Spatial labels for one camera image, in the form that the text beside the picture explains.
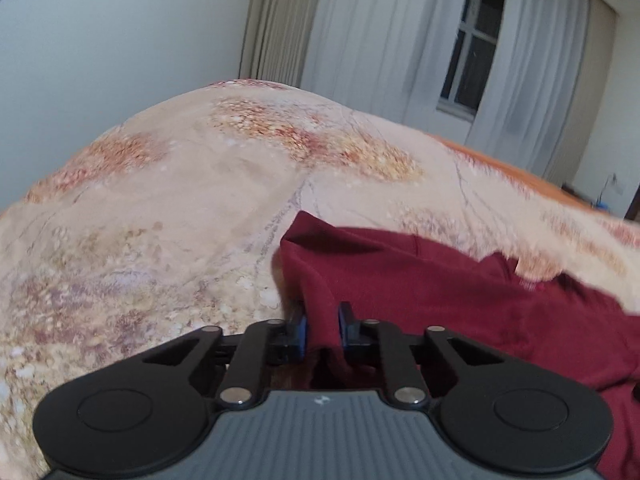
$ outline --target window frame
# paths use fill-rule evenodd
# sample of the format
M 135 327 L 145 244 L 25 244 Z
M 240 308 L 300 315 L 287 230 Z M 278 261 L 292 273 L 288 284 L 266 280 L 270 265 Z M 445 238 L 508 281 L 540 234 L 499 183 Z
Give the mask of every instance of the window frame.
M 457 103 L 455 99 L 456 95 L 458 94 L 458 89 L 460 88 L 460 82 L 462 81 L 462 74 L 465 69 L 466 59 L 469 55 L 469 51 L 471 50 L 471 41 L 475 36 L 476 38 L 487 41 L 488 43 L 491 43 L 493 45 L 497 45 L 498 43 L 498 38 L 489 36 L 481 30 L 476 29 L 481 2 L 482 0 L 469 0 L 469 6 L 466 10 L 466 21 L 463 21 L 463 17 L 460 16 L 458 31 L 462 31 L 465 33 L 465 39 L 463 40 L 462 47 L 460 49 L 460 56 L 458 57 L 456 71 L 453 75 L 449 97 L 444 98 L 440 96 L 438 99 L 438 105 L 436 106 L 436 110 L 456 116 L 469 122 L 473 122 L 473 120 L 476 118 L 476 113 L 478 112 L 473 108 L 469 108 L 463 104 Z

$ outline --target bed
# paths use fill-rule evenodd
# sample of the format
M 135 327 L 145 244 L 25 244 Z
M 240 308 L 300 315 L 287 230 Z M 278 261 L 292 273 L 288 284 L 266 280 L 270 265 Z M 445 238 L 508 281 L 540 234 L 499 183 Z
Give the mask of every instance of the bed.
M 107 131 L 0 213 L 0 478 L 46 464 L 53 387 L 206 324 L 280 317 L 299 210 L 568 272 L 640 311 L 640 230 L 479 153 L 320 96 L 218 82 Z

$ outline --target gray gripper base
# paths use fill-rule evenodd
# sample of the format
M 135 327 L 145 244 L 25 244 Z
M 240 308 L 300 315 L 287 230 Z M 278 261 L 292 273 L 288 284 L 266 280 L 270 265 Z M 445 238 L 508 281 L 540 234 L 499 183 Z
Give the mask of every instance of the gray gripper base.
M 442 441 L 420 412 L 376 392 L 274 391 L 260 406 L 220 416 L 201 446 L 140 480 L 505 480 Z M 583 469 L 566 480 L 600 480 Z M 52 472 L 47 480 L 78 480 Z

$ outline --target red cloth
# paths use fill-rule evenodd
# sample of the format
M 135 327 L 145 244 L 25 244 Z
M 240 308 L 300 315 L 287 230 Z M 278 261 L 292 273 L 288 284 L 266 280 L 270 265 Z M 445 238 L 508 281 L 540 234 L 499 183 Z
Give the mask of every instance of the red cloth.
M 359 319 L 407 333 L 446 326 L 596 388 L 614 415 L 598 469 L 609 480 L 640 478 L 640 403 L 632 399 L 640 317 L 626 316 L 612 297 L 566 274 L 531 286 L 501 254 L 476 262 L 430 240 L 335 228 L 305 212 L 280 249 L 287 289 L 305 302 L 310 350 L 339 355 L 340 301 Z

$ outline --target circular black pad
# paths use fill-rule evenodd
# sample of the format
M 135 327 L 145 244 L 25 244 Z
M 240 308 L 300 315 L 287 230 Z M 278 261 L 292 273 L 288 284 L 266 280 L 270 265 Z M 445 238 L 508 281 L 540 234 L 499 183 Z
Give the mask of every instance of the circular black pad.
M 612 431 L 595 392 L 522 363 L 472 368 L 443 398 L 439 417 L 463 454 L 524 475 L 593 463 Z
M 554 430 L 569 415 L 564 400 L 554 394 L 532 388 L 511 390 L 495 399 L 495 414 L 518 430 Z
M 175 463 L 208 421 L 204 400 L 176 367 L 123 362 L 50 392 L 33 432 L 52 468 L 126 478 Z
M 153 402 L 136 390 L 105 390 L 87 397 L 78 418 L 96 431 L 132 430 L 149 418 Z

